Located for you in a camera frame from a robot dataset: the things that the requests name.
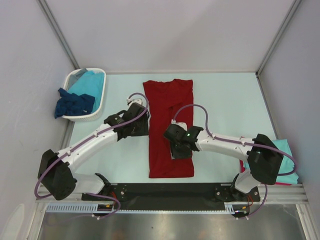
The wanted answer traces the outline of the red t shirt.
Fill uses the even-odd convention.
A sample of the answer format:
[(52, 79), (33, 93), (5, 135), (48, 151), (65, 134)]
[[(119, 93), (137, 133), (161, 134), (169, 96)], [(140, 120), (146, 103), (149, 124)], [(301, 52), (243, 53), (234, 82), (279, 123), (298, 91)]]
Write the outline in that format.
[(149, 101), (149, 177), (192, 178), (195, 174), (191, 157), (172, 159), (170, 142), (164, 137), (177, 111), (194, 103), (193, 80), (173, 79), (143, 83)]

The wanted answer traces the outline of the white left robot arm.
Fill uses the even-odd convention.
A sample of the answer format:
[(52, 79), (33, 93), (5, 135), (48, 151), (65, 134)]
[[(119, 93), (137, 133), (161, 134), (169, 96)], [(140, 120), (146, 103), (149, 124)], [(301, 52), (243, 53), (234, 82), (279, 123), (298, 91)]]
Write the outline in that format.
[(106, 146), (127, 137), (149, 134), (148, 108), (141, 99), (131, 100), (127, 110), (108, 116), (93, 133), (79, 142), (54, 152), (42, 154), (38, 180), (57, 201), (71, 194), (81, 194), (82, 200), (105, 200), (110, 196), (111, 184), (100, 173), (77, 173), (77, 169)]

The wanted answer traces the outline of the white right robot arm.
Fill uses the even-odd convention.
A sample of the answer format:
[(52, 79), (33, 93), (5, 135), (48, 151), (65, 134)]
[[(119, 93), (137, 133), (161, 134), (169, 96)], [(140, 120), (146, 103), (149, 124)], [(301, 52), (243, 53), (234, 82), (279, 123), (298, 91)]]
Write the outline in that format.
[(184, 123), (168, 126), (163, 136), (170, 143), (174, 159), (188, 158), (192, 152), (213, 152), (230, 156), (248, 164), (248, 169), (237, 174), (230, 186), (231, 196), (242, 201), (260, 184), (275, 185), (283, 154), (263, 134), (255, 138), (236, 138), (216, 135), (199, 126), (186, 129)]

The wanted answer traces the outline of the white laundry basket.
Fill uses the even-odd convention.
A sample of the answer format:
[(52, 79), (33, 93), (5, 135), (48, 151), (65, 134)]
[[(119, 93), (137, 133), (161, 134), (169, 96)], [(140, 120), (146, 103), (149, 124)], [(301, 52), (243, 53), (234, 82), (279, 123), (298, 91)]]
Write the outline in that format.
[(90, 122), (97, 120), (103, 112), (107, 89), (106, 72), (100, 68), (81, 68), (69, 73), (63, 87), (66, 92), (81, 96), (83, 94), (94, 97), (92, 110), (87, 114), (62, 115), (72, 122)]

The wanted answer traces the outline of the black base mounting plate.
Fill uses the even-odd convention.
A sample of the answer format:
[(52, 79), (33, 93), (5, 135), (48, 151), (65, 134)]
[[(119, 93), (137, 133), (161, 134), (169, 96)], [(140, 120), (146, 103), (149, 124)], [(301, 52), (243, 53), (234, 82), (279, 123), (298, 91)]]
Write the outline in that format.
[(244, 204), (261, 200), (257, 187), (252, 188), (247, 195), (233, 194), (230, 188), (230, 183), (110, 183), (99, 194), (115, 196), (120, 203), (144, 204), (148, 202), (182, 204), (191, 201)]

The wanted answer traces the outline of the pink folded t shirt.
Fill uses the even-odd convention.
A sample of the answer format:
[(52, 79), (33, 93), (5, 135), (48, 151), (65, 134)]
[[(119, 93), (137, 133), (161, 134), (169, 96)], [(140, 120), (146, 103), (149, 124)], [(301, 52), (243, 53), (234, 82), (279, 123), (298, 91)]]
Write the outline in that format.
[[(240, 169), (240, 173), (243, 173), (246, 168), (244, 165), (244, 162), (242, 160), (239, 160), (239, 169)], [(291, 183), (286, 183), (286, 182), (276, 182), (275, 185), (279, 185), (279, 186), (291, 186)]]

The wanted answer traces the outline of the turquoise t shirt in basket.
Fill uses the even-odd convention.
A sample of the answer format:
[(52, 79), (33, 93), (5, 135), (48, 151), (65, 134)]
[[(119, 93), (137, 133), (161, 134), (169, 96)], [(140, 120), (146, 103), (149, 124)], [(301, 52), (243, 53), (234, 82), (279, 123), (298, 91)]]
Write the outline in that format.
[(104, 83), (105, 74), (103, 72), (90, 70), (84, 73), (74, 85), (68, 88), (67, 92), (78, 96), (86, 94), (94, 97), (92, 107), (92, 113), (94, 113), (100, 106)]

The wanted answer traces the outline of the navy blue t shirt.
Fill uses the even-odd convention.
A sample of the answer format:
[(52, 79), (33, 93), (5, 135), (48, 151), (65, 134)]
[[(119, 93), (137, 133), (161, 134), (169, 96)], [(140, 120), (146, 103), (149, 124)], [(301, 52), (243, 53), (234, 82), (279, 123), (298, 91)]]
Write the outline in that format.
[(69, 93), (65, 89), (58, 90), (60, 99), (57, 101), (54, 118), (62, 116), (84, 116), (91, 114), (95, 104), (95, 97), (88, 94), (77, 95)]

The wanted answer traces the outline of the grey t shirt in basket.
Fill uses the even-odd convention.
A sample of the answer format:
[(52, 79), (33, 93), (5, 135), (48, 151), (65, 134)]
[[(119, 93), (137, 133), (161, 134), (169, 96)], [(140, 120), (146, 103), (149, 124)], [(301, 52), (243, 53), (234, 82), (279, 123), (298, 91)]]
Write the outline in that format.
[(78, 70), (75, 73), (72, 73), (70, 77), (68, 78), (68, 87), (70, 88), (72, 85), (74, 85), (84, 73), (86, 73), (88, 70), (86, 68), (82, 68)]

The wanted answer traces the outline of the aluminium frame rail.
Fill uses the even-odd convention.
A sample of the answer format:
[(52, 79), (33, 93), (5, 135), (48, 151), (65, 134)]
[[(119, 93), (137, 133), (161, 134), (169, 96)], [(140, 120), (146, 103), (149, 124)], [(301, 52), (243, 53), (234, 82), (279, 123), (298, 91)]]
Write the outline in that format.
[[(258, 186), (258, 192), (263, 200), (266, 189), (263, 185)], [(44, 186), (40, 186), (39, 194), (45, 195), (48, 194)], [(53, 196), (48, 196), (46, 198), (35, 198), (36, 202), (53, 202), (56, 201)], [(72, 193), (69, 197), (61, 200), (61, 202), (80, 202), (81, 194)], [(267, 204), (306, 204), (308, 203), (308, 197), (306, 195), (304, 186), (302, 184), (293, 184), (293, 185), (269, 185), (267, 187)]]

